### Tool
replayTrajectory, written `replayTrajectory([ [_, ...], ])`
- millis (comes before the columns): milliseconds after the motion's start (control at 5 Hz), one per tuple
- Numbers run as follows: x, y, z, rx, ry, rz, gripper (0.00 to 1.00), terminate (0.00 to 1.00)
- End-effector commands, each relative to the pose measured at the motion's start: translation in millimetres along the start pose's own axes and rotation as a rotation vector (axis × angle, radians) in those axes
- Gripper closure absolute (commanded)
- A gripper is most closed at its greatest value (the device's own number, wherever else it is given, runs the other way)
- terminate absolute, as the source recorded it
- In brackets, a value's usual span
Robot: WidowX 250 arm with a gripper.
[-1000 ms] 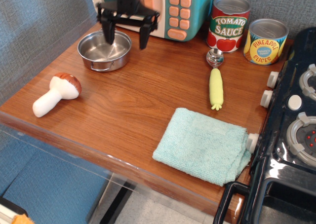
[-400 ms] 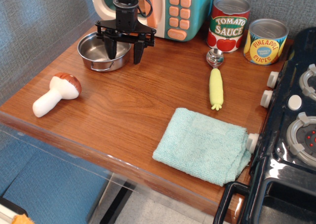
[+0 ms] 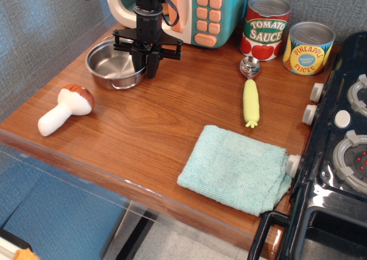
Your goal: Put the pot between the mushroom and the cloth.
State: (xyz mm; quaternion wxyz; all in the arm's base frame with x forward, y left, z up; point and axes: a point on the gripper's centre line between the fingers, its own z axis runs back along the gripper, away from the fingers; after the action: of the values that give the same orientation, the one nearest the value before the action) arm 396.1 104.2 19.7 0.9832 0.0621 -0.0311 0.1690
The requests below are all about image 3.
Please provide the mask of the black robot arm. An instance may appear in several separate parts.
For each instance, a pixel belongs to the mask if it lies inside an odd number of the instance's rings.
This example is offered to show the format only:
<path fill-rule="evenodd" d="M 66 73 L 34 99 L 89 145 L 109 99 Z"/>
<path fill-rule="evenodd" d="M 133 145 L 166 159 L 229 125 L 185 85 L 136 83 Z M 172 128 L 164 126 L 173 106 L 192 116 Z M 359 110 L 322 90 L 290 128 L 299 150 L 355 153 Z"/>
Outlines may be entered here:
<path fill-rule="evenodd" d="M 154 78 L 159 63 L 164 58 L 180 60 L 184 42 L 162 30 L 163 4 L 178 9 L 171 0 L 135 0 L 136 28 L 112 32 L 114 49 L 131 55 L 135 71 L 147 69 L 148 78 Z"/>

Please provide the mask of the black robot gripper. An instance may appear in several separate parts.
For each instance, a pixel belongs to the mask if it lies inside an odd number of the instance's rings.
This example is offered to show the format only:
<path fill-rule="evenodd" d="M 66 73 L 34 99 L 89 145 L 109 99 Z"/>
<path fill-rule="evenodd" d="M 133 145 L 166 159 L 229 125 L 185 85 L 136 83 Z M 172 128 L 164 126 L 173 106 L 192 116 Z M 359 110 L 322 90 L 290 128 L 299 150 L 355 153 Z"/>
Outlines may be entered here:
<path fill-rule="evenodd" d="M 136 72 L 146 67 L 148 78 L 155 77 L 159 63 L 163 58 L 181 59 L 183 41 L 162 30 L 162 21 L 166 18 L 163 10 L 135 9 L 136 28 L 119 29 L 112 32 L 114 49 L 131 54 L 132 63 Z"/>

